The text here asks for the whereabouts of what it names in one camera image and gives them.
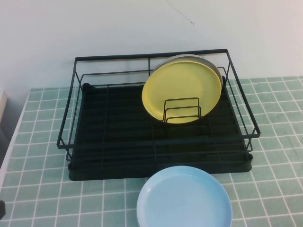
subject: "plate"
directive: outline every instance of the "plate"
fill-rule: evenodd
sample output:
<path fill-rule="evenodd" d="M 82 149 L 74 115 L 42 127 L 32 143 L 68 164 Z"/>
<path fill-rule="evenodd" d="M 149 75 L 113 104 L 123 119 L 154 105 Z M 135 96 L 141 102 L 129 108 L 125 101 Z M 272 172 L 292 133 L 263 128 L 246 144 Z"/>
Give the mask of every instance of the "plate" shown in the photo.
<path fill-rule="evenodd" d="M 168 123 L 187 123 L 198 119 L 198 106 L 201 116 L 209 113 L 220 94 L 220 80 L 211 68 L 197 61 L 181 60 L 164 64 L 151 74 L 143 87 L 142 101 L 151 116 L 163 121 L 165 100 L 191 98 L 165 103 Z"/>
<path fill-rule="evenodd" d="M 140 227 L 230 227 L 232 205 L 214 177 L 197 168 L 175 166 L 145 183 L 137 219 Z"/>
<path fill-rule="evenodd" d="M 173 62 L 173 61 L 178 61 L 178 60 L 190 60 L 190 61 L 197 61 L 201 64 L 204 64 L 206 66 L 208 66 L 209 68 L 211 68 L 218 76 L 220 83 L 221 83 L 221 87 L 223 85 L 223 79 L 222 79 L 222 75 L 219 71 L 219 69 L 212 64 L 210 61 L 206 60 L 205 58 L 199 56 L 199 55 L 195 55 L 195 54 L 180 54 L 180 55 L 176 55 L 170 58 L 167 58 L 165 61 L 161 62 L 159 65 L 157 65 L 154 70 L 152 71 L 152 73 L 157 70 L 160 66 L 169 63 L 169 62 Z"/>

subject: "wire dish rack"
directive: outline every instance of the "wire dish rack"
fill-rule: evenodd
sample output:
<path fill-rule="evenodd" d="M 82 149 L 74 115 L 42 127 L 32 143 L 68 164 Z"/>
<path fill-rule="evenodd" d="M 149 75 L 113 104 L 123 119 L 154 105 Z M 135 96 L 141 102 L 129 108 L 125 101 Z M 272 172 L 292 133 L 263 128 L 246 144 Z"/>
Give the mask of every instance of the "wire dish rack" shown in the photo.
<path fill-rule="evenodd" d="M 169 108 L 165 106 L 163 121 L 151 117 L 142 104 L 144 82 L 100 83 L 108 76 L 127 78 L 138 73 L 146 81 L 154 60 L 179 54 L 220 55 L 227 64 L 219 67 L 223 74 L 222 93 L 209 114 L 200 115 L 200 101 L 196 97 L 187 98 L 191 103 L 196 101 L 196 105 L 181 107 L 197 109 L 195 116 L 182 116 L 198 117 L 193 122 L 170 124 L 166 118 Z M 138 61 L 138 69 L 121 71 L 115 67 L 117 62 L 129 69 L 130 61 Z M 97 62 L 108 62 L 114 70 L 100 72 L 95 67 Z M 83 71 L 94 68 L 99 72 L 79 76 L 80 63 L 87 64 Z M 219 49 L 75 58 L 57 146 L 66 150 L 70 179 L 78 181 L 150 177 L 178 165 L 197 167 L 210 174 L 247 172 L 252 161 L 251 139 L 259 136 L 230 55 L 227 49 Z"/>

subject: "plate rim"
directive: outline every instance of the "plate rim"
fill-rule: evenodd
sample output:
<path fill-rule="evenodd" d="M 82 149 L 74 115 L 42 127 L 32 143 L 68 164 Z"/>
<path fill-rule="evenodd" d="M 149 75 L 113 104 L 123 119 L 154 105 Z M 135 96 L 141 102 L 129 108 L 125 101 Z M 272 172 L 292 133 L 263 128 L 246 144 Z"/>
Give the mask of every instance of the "plate rim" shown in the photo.
<path fill-rule="evenodd" d="M 170 175 L 169 173 L 172 171 L 172 170 L 180 170 L 180 171 L 184 171 L 184 174 L 173 174 L 173 175 Z M 139 227 L 149 227 L 149 226 L 144 226 L 142 224 L 142 219 L 143 219 L 143 207 L 144 207 L 144 203 L 143 203 L 143 200 L 144 198 L 147 198 L 147 195 L 148 195 L 148 191 L 150 189 L 148 189 L 148 187 L 150 186 L 156 186 L 157 183 L 167 177 L 170 177 L 170 176 L 174 176 L 174 175 L 190 175 L 190 176 L 194 176 L 193 174 L 189 174 L 187 171 L 196 171 L 197 173 L 199 174 L 202 174 L 204 176 L 206 176 L 208 179 L 210 179 L 211 181 L 215 182 L 215 184 L 218 185 L 218 187 L 222 190 L 223 194 L 224 194 L 224 197 L 226 197 L 229 201 L 229 206 L 228 206 L 228 210 L 230 211 L 230 223 L 229 225 L 227 225 L 226 227 L 230 227 L 232 225 L 232 203 L 231 203 L 231 200 L 228 196 L 228 193 L 226 192 L 226 190 L 224 189 L 224 187 L 220 184 L 220 182 L 214 178 L 213 176 L 211 176 L 209 173 L 201 170 L 201 169 L 198 169 L 198 168 L 195 168 L 195 167 L 192 167 L 192 166 L 172 166 L 172 167 L 168 167 L 168 168 L 165 168 L 165 169 L 162 169 L 160 171 L 158 171 L 157 173 L 155 173 L 153 176 L 151 176 L 144 184 L 144 186 L 142 187 L 142 189 L 140 190 L 140 193 L 139 193 L 139 196 L 138 196 L 138 200 L 137 200 L 137 206 L 136 206 L 136 214 L 137 214 L 137 222 L 138 222 L 138 225 Z"/>

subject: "stacked plates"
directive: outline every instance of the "stacked plates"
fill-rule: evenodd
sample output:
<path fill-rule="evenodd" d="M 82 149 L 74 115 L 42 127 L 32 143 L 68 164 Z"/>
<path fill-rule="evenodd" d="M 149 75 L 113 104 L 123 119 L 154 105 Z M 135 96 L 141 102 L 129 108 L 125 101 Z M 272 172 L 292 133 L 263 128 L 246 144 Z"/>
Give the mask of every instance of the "stacked plates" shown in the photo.
<path fill-rule="evenodd" d="M 215 107 L 221 88 L 222 76 L 215 65 L 198 55 L 182 54 L 154 69 L 144 85 L 142 101 L 147 112 L 160 121 L 187 123 Z"/>

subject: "yellow plate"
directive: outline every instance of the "yellow plate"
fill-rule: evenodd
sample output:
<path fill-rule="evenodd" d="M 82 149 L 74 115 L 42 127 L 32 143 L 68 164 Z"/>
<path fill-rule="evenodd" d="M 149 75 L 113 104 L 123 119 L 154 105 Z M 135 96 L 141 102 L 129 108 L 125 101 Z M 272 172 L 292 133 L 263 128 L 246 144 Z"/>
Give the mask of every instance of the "yellow plate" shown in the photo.
<path fill-rule="evenodd" d="M 221 83 L 216 73 L 204 64 L 196 61 L 174 61 L 159 67 L 146 81 L 142 91 L 142 101 L 147 112 L 168 123 L 187 123 L 197 120 L 198 105 L 201 115 L 209 113 L 217 104 L 221 94 Z M 193 106 L 191 108 L 165 109 Z"/>

